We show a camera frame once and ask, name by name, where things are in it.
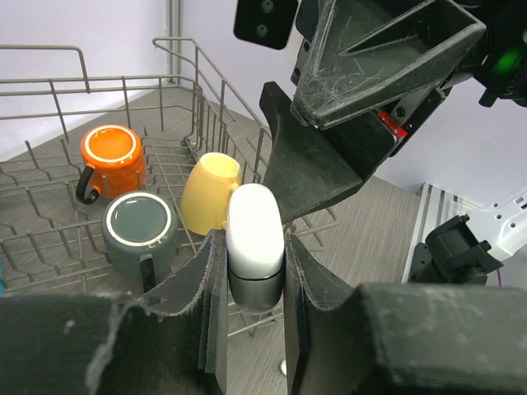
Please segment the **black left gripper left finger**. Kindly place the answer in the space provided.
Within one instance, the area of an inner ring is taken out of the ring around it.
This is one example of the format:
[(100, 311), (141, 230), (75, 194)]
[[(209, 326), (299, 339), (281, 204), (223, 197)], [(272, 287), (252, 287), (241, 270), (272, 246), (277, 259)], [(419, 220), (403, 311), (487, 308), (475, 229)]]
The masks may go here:
[(226, 234), (140, 298), (4, 295), (4, 394), (226, 392)]

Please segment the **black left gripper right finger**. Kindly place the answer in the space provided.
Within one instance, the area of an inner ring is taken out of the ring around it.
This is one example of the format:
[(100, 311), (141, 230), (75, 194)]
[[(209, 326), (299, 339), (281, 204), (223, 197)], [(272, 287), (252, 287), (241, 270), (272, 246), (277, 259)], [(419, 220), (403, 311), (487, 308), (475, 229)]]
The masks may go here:
[(526, 293), (488, 286), (351, 287), (285, 238), (290, 394), (523, 394)]

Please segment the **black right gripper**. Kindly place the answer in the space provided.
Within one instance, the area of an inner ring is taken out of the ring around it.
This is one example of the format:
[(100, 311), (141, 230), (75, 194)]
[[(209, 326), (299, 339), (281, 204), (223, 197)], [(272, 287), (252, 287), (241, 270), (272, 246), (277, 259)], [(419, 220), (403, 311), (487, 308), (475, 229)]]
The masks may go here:
[(399, 150), (473, 72), (492, 8), (491, 1), (301, 3), (296, 28), (307, 53), (292, 103), (274, 81), (259, 99), (272, 135), (263, 185), (283, 224), (349, 198)]

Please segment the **white earbud case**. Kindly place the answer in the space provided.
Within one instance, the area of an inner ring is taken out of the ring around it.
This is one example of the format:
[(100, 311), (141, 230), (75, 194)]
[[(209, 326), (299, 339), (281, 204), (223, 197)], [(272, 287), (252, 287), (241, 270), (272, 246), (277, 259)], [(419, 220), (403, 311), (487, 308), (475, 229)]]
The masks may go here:
[(231, 294), (247, 314), (270, 312), (282, 295), (285, 253), (277, 201), (262, 184), (244, 184), (227, 211), (227, 269)]

